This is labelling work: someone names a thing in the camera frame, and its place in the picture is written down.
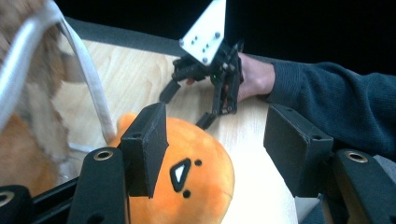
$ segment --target wooden surface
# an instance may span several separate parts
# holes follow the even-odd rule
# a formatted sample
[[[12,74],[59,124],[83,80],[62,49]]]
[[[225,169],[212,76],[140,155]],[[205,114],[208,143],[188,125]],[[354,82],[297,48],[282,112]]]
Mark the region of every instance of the wooden surface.
[[[103,82],[111,116],[139,113],[159,102],[171,79],[169,55],[84,41]],[[211,110],[210,80],[180,83],[166,106],[168,117],[195,123]],[[95,149],[106,145],[92,99],[84,84],[64,83],[54,99],[69,128],[69,142]],[[297,223],[294,200],[262,146],[268,105],[255,98],[238,105],[235,115],[218,118],[208,130],[229,152],[235,169],[235,192],[223,223]],[[79,169],[84,153],[74,153]]]

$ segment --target plush toy face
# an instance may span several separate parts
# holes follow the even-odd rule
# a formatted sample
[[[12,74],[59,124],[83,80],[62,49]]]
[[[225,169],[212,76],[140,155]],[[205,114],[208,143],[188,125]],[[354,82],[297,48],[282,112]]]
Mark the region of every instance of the plush toy face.
[[[120,137],[134,114],[119,120]],[[133,223],[220,223],[233,197],[233,164],[222,145],[195,125],[166,119],[169,147],[152,199],[130,198]]]

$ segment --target human arm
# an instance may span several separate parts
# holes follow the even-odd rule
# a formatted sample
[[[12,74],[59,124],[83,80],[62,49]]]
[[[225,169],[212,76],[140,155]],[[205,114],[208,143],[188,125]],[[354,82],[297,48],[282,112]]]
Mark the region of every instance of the human arm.
[[[250,68],[262,62],[240,58],[247,82],[240,91],[249,91],[240,100],[266,94],[268,103],[295,109],[337,144],[396,161],[395,76],[361,76],[334,63],[264,63],[274,68],[266,71]],[[265,79],[264,88],[255,88]]]

